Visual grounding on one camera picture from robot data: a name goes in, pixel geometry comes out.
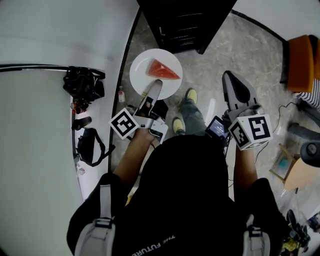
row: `display screen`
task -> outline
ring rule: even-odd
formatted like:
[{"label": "display screen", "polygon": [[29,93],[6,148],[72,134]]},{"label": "display screen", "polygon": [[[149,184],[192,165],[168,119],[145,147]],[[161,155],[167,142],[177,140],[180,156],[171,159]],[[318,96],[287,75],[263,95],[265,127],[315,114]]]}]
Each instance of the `display screen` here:
[{"label": "display screen", "polygon": [[225,138],[227,138],[229,132],[225,132],[225,127],[222,124],[222,121],[219,120],[219,118],[216,116],[213,121],[211,122],[210,126],[209,126],[209,130],[211,130],[212,132],[214,132],[216,135],[220,136],[224,136]]}]

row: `watermelon slice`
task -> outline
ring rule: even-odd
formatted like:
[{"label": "watermelon slice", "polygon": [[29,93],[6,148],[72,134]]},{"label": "watermelon slice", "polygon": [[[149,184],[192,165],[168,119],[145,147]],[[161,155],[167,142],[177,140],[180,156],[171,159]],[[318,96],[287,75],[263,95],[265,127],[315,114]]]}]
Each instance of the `watermelon slice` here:
[{"label": "watermelon slice", "polygon": [[167,80],[176,80],[180,79],[175,72],[168,68],[165,64],[162,64],[160,61],[154,59],[150,65],[150,68],[147,72],[147,75],[150,77],[155,77],[159,79]]}]

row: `gray floor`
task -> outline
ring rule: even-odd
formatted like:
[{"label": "gray floor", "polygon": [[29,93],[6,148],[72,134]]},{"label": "gray floor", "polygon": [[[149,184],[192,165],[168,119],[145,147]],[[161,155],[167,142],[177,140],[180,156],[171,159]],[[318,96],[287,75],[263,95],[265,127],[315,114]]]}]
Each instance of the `gray floor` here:
[{"label": "gray floor", "polygon": [[[130,66],[137,55],[153,48],[158,48],[158,45],[142,15],[132,38],[122,77],[121,84],[125,91],[127,105],[131,104],[137,107],[142,100],[142,97],[134,91],[130,84]],[[179,116],[177,106],[190,87],[198,92],[197,106],[204,117],[208,112],[211,99],[216,100],[214,115],[220,117],[224,113],[227,105],[223,97],[222,75],[226,70],[240,74],[255,87],[258,100],[265,112],[270,115],[273,127],[278,122],[279,106],[296,101],[284,85],[279,83],[282,71],[282,43],[260,27],[236,15],[228,15],[203,55],[196,51],[188,51],[175,54],[175,56],[182,65],[183,79],[178,91],[165,100],[169,107],[166,117],[169,128],[171,128],[173,117]],[[118,104],[117,112],[123,107],[124,105]],[[292,153],[298,153],[302,142],[287,133],[289,122],[297,122],[315,131],[320,131],[312,121],[298,112],[294,105],[291,104],[287,109],[281,109],[281,119],[278,129],[274,133],[274,139],[260,153],[256,162],[259,178],[269,179],[276,199],[281,197],[284,187],[281,181],[271,175],[269,169],[279,153],[278,144],[285,145]],[[173,135],[170,130],[166,137],[170,138]],[[116,148],[111,158],[112,170],[119,163],[129,141],[127,139],[121,140],[115,134],[113,143]],[[232,140],[226,159],[231,180],[235,162],[235,148],[235,142]],[[233,186],[229,188],[229,196],[233,198]]]}]

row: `striped cloth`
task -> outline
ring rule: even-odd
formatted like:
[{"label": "striped cloth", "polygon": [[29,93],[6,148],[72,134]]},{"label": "striped cloth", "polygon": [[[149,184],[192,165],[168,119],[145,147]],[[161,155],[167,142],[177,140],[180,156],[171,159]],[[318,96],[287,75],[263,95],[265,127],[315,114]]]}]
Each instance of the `striped cloth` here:
[{"label": "striped cloth", "polygon": [[320,112],[320,80],[313,80],[313,89],[311,93],[299,92],[294,94],[297,98],[307,102],[310,106],[314,107]]}]

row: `hand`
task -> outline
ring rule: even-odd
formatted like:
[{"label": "hand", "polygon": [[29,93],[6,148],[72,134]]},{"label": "hand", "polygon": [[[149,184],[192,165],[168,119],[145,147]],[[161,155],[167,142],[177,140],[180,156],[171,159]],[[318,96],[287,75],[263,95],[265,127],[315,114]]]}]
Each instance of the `hand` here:
[{"label": "hand", "polygon": [[133,136],[134,139],[139,139],[139,140],[142,140],[142,141],[147,141],[149,144],[151,142],[154,141],[155,139],[155,136],[153,136],[150,132],[149,132],[149,129],[146,129],[146,128],[138,128],[136,131],[135,131],[135,134]]}]

